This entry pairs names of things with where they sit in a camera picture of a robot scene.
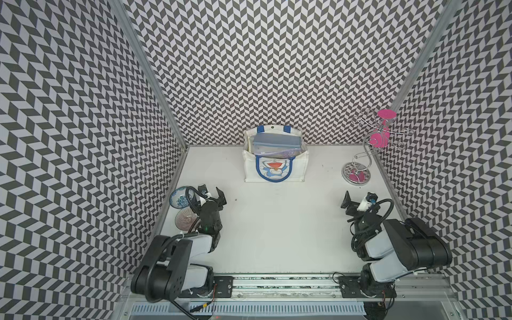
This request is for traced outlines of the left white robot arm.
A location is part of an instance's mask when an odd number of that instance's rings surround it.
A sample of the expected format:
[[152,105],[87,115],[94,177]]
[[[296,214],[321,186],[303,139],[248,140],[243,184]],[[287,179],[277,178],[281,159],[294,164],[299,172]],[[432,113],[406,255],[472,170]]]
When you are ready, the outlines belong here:
[[187,233],[153,238],[132,276],[132,293],[144,296],[150,303],[174,301],[182,295],[213,295],[213,268],[194,263],[192,259],[212,253],[221,239],[220,212],[227,200],[221,189],[216,192],[217,197],[213,197],[206,185],[185,189],[189,209],[197,215],[196,219]]

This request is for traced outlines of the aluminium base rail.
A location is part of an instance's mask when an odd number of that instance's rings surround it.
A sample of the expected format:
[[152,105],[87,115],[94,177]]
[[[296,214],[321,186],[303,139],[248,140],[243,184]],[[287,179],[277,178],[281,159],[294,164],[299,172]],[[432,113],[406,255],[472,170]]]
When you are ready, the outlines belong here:
[[112,319],[466,319],[448,280],[410,274],[366,295],[354,273],[220,273],[214,292],[149,303],[126,289]]

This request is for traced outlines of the small grey blue pouch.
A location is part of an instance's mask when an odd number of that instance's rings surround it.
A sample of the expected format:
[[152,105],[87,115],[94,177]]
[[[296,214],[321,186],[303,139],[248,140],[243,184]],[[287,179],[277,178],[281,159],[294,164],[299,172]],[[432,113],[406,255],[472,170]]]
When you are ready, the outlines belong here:
[[301,137],[278,133],[257,133],[251,140],[251,152],[267,154],[301,148]]

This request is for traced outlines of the blue white ceramic bowl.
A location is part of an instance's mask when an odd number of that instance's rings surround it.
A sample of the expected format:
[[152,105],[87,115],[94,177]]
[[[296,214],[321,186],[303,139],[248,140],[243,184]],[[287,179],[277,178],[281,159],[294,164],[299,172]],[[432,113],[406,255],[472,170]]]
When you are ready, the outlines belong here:
[[189,207],[189,200],[195,201],[195,192],[190,186],[182,186],[171,193],[169,205],[175,209],[184,209]]

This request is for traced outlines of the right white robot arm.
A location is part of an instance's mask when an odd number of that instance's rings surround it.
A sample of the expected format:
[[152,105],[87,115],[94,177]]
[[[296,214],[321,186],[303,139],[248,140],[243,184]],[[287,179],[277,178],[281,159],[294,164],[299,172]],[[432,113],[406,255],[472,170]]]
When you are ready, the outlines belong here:
[[344,298],[393,299],[397,280],[453,261],[449,245],[424,221],[389,217],[392,199],[368,193],[356,202],[346,193],[341,208],[349,216],[351,250],[365,263],[358,276],[333,277]]

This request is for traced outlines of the white canvas bag blue handles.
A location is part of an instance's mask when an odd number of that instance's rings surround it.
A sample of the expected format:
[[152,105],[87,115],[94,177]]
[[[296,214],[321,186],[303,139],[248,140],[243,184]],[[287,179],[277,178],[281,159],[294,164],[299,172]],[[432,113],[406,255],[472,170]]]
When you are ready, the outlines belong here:
[[[301,148],[277,153],[254,154],[251,140],[257,133],[278,133],[301,137]],[[304,182],[309,151],[303,133],[289,125],[259,125],[243,135],[243,160],[246,183]]]

